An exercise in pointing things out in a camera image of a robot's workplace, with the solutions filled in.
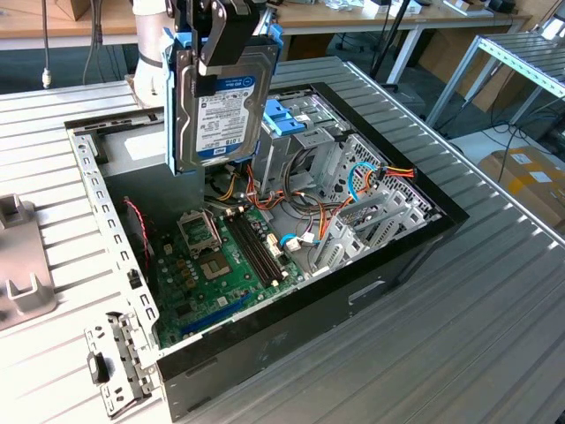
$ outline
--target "hard drive label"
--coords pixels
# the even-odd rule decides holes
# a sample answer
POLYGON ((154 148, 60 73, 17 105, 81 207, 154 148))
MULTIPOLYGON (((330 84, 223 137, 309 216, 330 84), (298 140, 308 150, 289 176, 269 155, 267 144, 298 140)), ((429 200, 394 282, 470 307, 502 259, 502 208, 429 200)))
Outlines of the hard drive label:
POLYGON ((243 143, 249 118, 245 100, 254 87, 253 76, 219 79, 215 95, 200 97, 196 132, 200 156, 225 155, 243 143))

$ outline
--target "slotted metal surface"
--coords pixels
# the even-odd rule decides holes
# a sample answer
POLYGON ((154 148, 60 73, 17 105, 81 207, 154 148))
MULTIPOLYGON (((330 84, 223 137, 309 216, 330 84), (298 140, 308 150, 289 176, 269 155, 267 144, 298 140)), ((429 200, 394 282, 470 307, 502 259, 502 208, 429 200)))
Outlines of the slotted metal surface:
POLYGON ((478 46, 552 95, 565 95, 565 46, 535 33, 480 36, 478 46))
MULTIPOLYGON (((352 67, 279 64, 274 87, 307 81, 328 83, 471 218, 407 284, 185 422, 554 422, 565 409, 561 242, 352 67)), ((125 83, 0 97, 0 193, 39 209, 59 300, 0 333, 1 422, 106 422, 82 330, 123 300, 63 122, 135 107, 125 83)), ((120 421, 168 419, 153 397, 120 421)))

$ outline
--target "gray metal rail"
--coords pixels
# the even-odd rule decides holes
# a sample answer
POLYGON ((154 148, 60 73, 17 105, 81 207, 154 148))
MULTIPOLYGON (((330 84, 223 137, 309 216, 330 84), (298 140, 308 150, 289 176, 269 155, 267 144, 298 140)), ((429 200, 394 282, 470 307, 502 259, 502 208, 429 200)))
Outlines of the gray metal rail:
POLYGON ((431 127, 435 126, 445 110, 449 99, 479 50, 485 51, 491 55, 491 58, 467 93, 467 99, 470 99, 484 84, 497 61, 538 85, 524 106, 512 118, 512 124, 531 106, 542 89, 559 98, 565 96, 565 46, 549 42, 536 33, 478 35, 428 115, 426 123, 431 127))

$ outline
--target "metal bracket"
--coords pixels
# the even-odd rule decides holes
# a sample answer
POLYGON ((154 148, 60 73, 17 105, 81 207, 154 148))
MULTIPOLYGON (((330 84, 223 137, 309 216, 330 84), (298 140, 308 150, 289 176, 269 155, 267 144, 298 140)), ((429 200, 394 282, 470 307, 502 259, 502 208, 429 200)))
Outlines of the metal bracket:
POLYGON ((85 329, 87 363, 100 384, 106 414, 115 419, 151 397, 160 386, 154 366, 141 368, 137 350, 147 344, 134 313, 106 314, 107 321, 85 329))
POLYGON ((34 205, 17 194, 0 197, 0 330, 56 304, 34 205))

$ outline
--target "desk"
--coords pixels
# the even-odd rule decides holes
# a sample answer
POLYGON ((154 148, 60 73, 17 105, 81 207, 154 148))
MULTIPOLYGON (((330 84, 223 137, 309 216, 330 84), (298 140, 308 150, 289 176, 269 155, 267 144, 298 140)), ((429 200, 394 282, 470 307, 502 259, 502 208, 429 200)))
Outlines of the desk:
MULTIPOLYGON (((281 63, 272 87, 314 81, 470 218, 402 287, 179 423, 555 422, 565 405, 562 239, 354 66, 281 63)), ((135 108, 124 82, 0 96, 0 193, 40 211, 59 302, 0 332, 0 422, 109 423, 82 332, 124 299, 63 122, 135 108)), ((114 422, 167 423, 166 402, 155 392, 114 422)))
MULTIPOLYGON (((0 6, 0 50, 43 49, 41 16, 4 9, 0 6)), ((78 21, 49 18, 47 29, 50 47, 90 45, 91 10, 78 21)), ((104 44, 137 43, 135 17, 129 0, 102 3, 104 44)))
MULTIPOLYGON (((0 16, 0 50, 43 47, 40 16, 17 11, 6 11, 6 13, 7 15, 0 16)), ((77 22, 50 19, 49 46, 89 45, 90 16, 90 11, 87 11, 77 22)), ((282 27, 282 36, 286 39, 286 48, 290 46, 289 39, 292 35, 380 31, 385 20, 384 14, 379 14, 375 18, 374 14, 362 8, 354 8, 352 11, 333 11, 323 3, 283 4, 277 7, 277 17, 278 24, 282 27)), ((425 29, 510 26, 508 32, 515 33, 529 17, 530 15, 517 14, 510 19, 508 15, 495 13, 492 18, 468 18, 442 4, 425 7, 419 15, 407 14, 399 28, 408 30, 409 34, 388 76, 387 83, 398 82, 425 29)), ((394 18, 391 18, 388 21, 388 28, 392 26, 393 20, 394 18)), ((137 42, 135 19, 128 0, 103 3, 102 27, 106 44, 137 42)), ((285 53, 283 52, 282 59, 286 58, 285 53)))

